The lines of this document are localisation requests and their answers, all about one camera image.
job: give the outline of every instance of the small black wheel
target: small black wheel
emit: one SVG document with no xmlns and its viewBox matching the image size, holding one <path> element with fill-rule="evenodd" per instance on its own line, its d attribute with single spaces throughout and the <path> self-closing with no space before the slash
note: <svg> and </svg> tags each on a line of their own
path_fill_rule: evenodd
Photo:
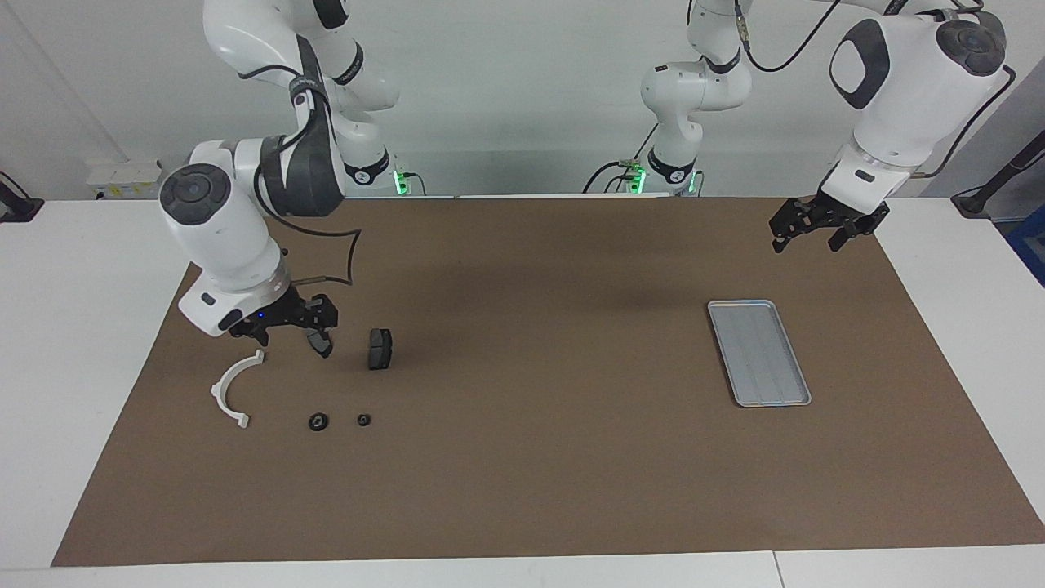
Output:
<svg viewBox="0 0 1045 588">
<path fill-rule="evenodd" d="M 314 431 L 322 431 L 330 424 L 330 418 L 322 413 L 317 413 L 308 419 L 308 428 Z"/>
</svg>

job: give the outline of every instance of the black stand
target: black stand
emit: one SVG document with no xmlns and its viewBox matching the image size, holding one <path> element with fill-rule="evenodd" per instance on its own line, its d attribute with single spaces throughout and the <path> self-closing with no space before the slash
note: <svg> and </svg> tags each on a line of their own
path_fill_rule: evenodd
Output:
<svg viewBox="0 0 1045 588">
<path fill-rule="evenodd" d="M 44 207 L 43 199 L 20 197 L 3 182 L 0 182 L 0 202 L 3 202 L 4 206 L 10 210 L 0 216 L 0 222 L 28 222 Z"/>
<path fill-rule="evenodd" d="M 991 181 L 984 184 L 979 191 L 972 195 L 955 195 L 951 197 L 951 202 L 957 206 L 958 212 L 961 212 L 961 215 L 967 218 L 990 218 L 990 215 L 983 212 L 988 201 L 1009 180 L 1026 170 L 1043 150 L 1045 150 L 1045 131 L 1039 133 L 1035 140 L 1023 147 L 1023 150 L 1002 167 L 1001 171 L 991 178 Z"/>
</svg>

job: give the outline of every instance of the silver rectangular tray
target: silver rectangular tray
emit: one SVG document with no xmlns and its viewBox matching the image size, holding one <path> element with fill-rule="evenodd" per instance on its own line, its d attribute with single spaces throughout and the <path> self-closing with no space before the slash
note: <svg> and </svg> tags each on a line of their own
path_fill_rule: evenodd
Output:
<svg viewBox="0 0 1045 588">
<path fill-rule="evenodd" d="M 715 301 L 707 312 L 740 406 L 805 406 L 812 401 L 775 305 Z"/>
</svg>

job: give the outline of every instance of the white backdrop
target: white backdrop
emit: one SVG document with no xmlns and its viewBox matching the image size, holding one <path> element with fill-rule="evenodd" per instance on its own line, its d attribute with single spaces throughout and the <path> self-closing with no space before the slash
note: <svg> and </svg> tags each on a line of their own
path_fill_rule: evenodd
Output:
<svg viewBox="0 0 1045 588">
<path fill-rule="evenodd" d="M 9 7 L 70 95 L 132 159 L 177 162 L 203 140 L 293 131 L 284 91 L 239 80 L 210 52 L 202 3 L 0 0 L 0 32 L 20 26 L 3 16 Z M 756 2 L 757 56 L 782 61 L 826 7 Z M 598 165 L 630 156 L 652 125 L 638 95 L 646 69 L 695 56 L 686 0 L 356 0 L 352 8 L 368 58 L 402 81 L 400 103 L 377 118 L 393 148 L 439 193 L 579 190 Z M 1026 74 L 1045 54 L 1045 3 L 992 0 L 989 8 L 1008 29 L 1009 63 Z M 702 116 L 707 193 L 815 188 L 855 120 L 831 87 L 828 63 L 866 16 L 841 6 L 795 65 L 756 74 L 747 104 Z M 46 197 L 89 196 L 82 162 L 111 158 L 113 149 L 32 79 L 39 64 L 11 45 L 9 33 L 0 37 L 0 167 Z"/>
</svg>

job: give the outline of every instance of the gray joint cap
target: gray joint cap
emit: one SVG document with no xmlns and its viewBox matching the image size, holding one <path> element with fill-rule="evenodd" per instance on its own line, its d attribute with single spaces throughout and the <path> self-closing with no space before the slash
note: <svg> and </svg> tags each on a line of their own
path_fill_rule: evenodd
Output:
<svg viewBox="0 0 1045 588">
<path fill-rule="evenodd" d="M 186 165 L 170 174 L 160 189 L 160 204 L 179 224 L 198 226 L 209 220 L 232 193 L 232 180 L 209 163 Z"/>
<path fill-rule="evenodd" d="M 936 29 L 944 54 L 977 77 L 993 75 L 1005 63 L 1005 40 L 995 31 L 968 21 L 949 21 Z"/>
</svg>

